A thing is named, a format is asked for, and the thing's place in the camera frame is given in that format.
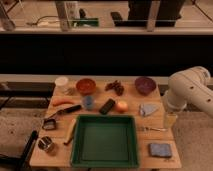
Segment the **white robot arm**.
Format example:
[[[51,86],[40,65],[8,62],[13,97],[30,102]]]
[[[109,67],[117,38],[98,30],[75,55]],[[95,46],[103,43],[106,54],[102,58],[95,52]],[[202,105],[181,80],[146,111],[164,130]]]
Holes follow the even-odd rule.
[[[211,80],[210,72],[196,66],[172,74],[168,78],[168,89],[162,96],[165,108],[163,126],[169,129],[188,103],[213,118],[213,90],[207,87]]]

